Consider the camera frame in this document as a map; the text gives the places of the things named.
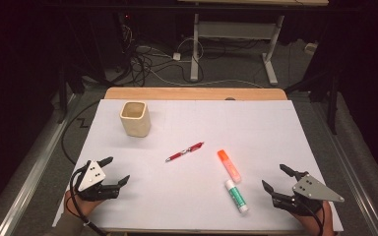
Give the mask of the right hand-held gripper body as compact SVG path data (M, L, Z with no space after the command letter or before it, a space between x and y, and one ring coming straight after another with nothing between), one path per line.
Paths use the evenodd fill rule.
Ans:
M293 195L271 195L273 206L301 216L312 216L323 208L323 202L343 203L345 198L321 183L307 171L295 171L297 181L292 186Z

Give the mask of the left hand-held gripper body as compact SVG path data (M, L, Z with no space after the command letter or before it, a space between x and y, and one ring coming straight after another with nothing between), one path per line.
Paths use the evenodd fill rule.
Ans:
M75 184L75 190L80 198L88 202L116 199L119 195L118 185L102 185L106 175L97 161L89 160L80 169L80 176Z

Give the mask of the white green glue stick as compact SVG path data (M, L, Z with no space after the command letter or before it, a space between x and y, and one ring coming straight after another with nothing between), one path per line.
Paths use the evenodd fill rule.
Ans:
M241 193L239 192L238 188L235 186L232 180L227 180L224 183L228 193L230 194L234 204L236 205L237 209L240 213L244 214L249 210L249 207L245 200L243 199Z

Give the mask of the orange highlighter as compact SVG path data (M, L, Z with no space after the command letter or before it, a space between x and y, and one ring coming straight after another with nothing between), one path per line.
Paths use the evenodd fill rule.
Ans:
M239 183L241 181L241 175L223 149L218 151L218 157L220 158L221 163L223 164L232 181L234 183Z

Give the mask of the cream square pen cup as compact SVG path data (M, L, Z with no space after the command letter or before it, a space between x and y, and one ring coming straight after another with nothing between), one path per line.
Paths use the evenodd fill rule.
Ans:
M127 101L119 113L123 128L128 136L143 138L151 128L148 105L143 101Z

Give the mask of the red ballpoint pen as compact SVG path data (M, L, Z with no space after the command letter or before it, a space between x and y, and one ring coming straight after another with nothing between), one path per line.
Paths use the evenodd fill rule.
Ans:
M181 150L181 151L179 151L179 152L171 155L164 162L168 163L169 161L172 161L172 160L174 160L174 159L176 159L176 158L178 158L178 157L180 157L182 155L185 155L186 153L193 152L193 151L201 148L203 145L204 145L204 142L196 143L196 144L192 145L191 147L188 147L188 148L186 148L184 150Z

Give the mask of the person's left hand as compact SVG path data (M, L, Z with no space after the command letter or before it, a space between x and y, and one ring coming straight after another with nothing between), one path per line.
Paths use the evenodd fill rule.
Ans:
M88 202L83 201L80 197L72 194L70 191L65 192L64 196L64 207L67 213L70 213L74 216L80 217L89 216L99 205L102 204L102 201Z

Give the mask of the person's right hand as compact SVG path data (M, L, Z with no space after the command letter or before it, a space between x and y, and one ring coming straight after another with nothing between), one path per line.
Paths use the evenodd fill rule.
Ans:
M310 236L336 236L334 231L333 214L328 202L323 202L323 208L313 216L301 216L292 214Z

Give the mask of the white board sheet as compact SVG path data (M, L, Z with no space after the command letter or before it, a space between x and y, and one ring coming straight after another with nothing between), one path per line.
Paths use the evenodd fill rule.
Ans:
M104 99L77 161L112 156L104 168L108 184L130 175L115 200L91 215L98 227L118 231L202 230L215 232L299 232L288 212L273 206L265 180L291 194L294 178L285 164L322 177L295 108L289 100L151 100L152 127L144 138L124 132L120 100ZM168 163L171 155L204 145ZM218 157L223 149L241 181L234 183L249 210L242 214L224 183L232 180Z

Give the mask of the black metal stand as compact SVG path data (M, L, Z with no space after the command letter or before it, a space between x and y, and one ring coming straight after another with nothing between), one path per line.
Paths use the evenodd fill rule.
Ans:
M290 94L294 91L308 91L311 102L327 101L327 125L333 135L336 130L336 113L339 91L339 78L332 71L322 71L313 76L305 76L304 79L283 91Z

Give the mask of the wooden table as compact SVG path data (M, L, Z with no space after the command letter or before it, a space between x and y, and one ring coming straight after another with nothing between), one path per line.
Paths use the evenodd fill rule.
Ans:
M123 105L127 101L143 101L147 105L151 100L200 100L200 101L219 101L219 100L231 100L231 101L279 101L279 100L288 100L283 91L275 88L263 89L263 88L110 88L105 97L102 99L111 99L111 100L120 100ZM102 185L118 185L118 181L115 183L108 184L105 179L102 181ZM76 190L71 192L79 197L79 194ZM67 213L65 207L61 207L61 214ZM91 215L83 216L81 218L84 223L92 222ZM341 224L338 219L333 215L334 231L336 232L341 228ZM303 226L299 232L287 232L279 231L276 233L285 234L285 233L302 233L306 232ZM136 231L131 230L127 232L155 232L158 234L167 234L167 233L192 233L192 232L201 232L201 233L240 233L235 231L230 232L215 232L215 231L202 231L202 230L142 230ZM272 232L247 232L241 234L261 234Z

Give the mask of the aluminium floor rail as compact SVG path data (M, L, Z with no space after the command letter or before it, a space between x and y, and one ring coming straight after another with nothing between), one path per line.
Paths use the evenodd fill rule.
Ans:
M61 108L56 110L0 195L0 236L14 233L81 97L80 94L68 96L64 117Z
M334 134L326 122L324 106L312 104L328 137L333 154L333 166L340 176L327 179L345 190L346 201L338 206L347 236L378 236L378 165L373 160L359 133L336 127Z

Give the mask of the white metal desk frame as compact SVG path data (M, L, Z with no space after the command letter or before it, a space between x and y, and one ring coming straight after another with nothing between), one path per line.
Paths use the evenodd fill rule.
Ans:
M190 81L199 81L199 59L203 54L203 46L199 41L204 38L233 38L233 39L261 39L269 40L269 50L262 54L262 61L271 86L276 86L279 82L272 65L272 57L279 35L283 26L284 16L271 24L260 23L231 23L231 22L208 22L200 21L199 15L194 17L193 24L193 49L191 56Z

